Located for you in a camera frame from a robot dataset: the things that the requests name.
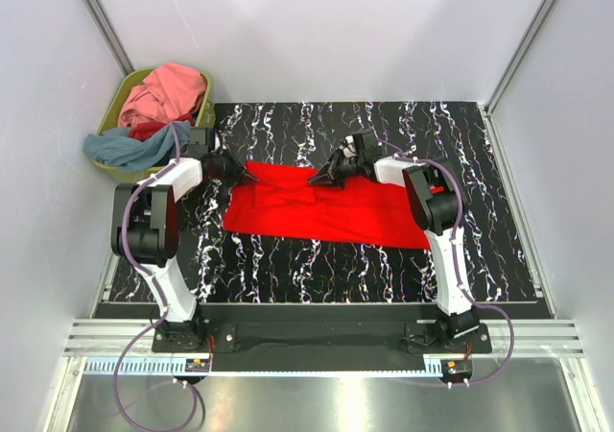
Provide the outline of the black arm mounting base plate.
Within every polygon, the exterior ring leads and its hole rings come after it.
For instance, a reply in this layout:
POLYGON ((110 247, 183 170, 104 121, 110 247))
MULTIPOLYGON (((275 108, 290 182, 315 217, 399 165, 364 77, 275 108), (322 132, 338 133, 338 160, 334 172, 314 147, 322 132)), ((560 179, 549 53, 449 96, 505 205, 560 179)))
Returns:
POLYGON ((446 317, 433 304, 201 304, 185 321, 164 321, 157 345, 232 352, 240 343, 387 345, 413 353, 489 354, 480 315, 446 317))

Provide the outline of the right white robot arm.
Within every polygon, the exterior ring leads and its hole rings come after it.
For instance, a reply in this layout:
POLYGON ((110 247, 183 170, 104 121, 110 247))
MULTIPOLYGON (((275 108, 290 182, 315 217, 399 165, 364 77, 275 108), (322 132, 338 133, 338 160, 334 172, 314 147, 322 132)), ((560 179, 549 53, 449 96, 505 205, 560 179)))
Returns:
POLYGON ((466 345, 480 325, 476 304, 469 291, 463 257, 462 218, 465 195, 458 176, 446 159, 430 160, 399 155, 361 162, 339 149, 307 183, 342 187, 350 177, 363 176, 403 188, 416 225, 425 233, 437 281, 436 305, 440 316, 425 330, 427 348, 438 344, 447 351, 466 345))

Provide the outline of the bright red t shirt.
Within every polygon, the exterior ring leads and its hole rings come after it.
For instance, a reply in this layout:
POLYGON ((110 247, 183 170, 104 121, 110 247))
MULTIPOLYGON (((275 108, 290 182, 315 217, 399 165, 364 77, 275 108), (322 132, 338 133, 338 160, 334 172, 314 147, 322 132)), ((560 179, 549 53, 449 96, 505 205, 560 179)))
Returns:
POLYGON ((404 188, 351 178, 344 188, 311 186, 316 170, 249 161, 258 178, 231 191, 224 214, 230 232, 429 250, 404 188))

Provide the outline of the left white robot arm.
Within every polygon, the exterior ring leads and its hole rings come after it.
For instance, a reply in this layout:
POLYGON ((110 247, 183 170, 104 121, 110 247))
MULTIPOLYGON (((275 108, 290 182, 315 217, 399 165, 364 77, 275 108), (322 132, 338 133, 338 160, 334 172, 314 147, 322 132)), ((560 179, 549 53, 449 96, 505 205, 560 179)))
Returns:
POLYGON ((110 245, 143 278, 158 306, 152 322, 158 341, 188 351, 207 341, 205 317, 190 292, 177 260, 177 203, 209 179, 234 185, 258 182, 246 166, 226 150, 197 158, 180 156, 160 171, 115 188, 110 245))

